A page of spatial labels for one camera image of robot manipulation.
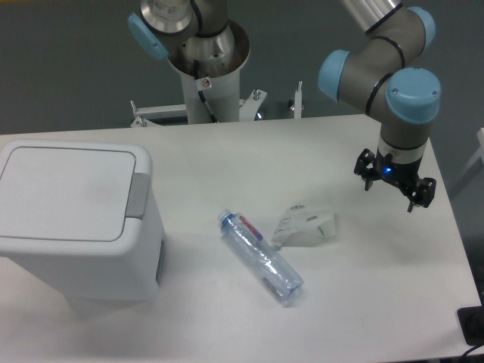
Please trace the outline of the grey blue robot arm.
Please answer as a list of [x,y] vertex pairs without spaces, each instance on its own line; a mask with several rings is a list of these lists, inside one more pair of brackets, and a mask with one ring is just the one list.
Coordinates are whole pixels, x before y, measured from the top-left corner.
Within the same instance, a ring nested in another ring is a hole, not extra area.
[[410,209],[427,208],[436,180],[421,178],[418,171],[442,88],[436,75],[410,64],[434,40],[435,21],[401,1],[344,1],[343,6],[369,42],[356,53],[331,52],[319,70],[318,87],[380,123],[377,150],[363,150],[355,163],[365,189],[381,180],[399,189]]

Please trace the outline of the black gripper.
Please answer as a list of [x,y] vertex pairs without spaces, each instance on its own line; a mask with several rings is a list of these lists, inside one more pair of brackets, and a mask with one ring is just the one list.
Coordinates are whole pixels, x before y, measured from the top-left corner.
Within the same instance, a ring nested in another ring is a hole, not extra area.
[[419,178],[424,150],[424,145],[411,150],[379,145],[375,156],[365,148],[356,160],[354,173],[365,182],[366,191],[374,181],[382,180],[409,196],[408,213],[415,207],[428,208],[435,197],[436,180]]

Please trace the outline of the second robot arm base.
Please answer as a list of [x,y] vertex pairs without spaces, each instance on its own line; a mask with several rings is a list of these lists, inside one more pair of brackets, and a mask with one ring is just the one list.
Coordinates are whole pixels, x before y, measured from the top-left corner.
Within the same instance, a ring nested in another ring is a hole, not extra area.
[[229,19],[226,1],[142,1],[127,23],[152,58],[167,58],[197,79],[239,70],[250,54],[248,35]]

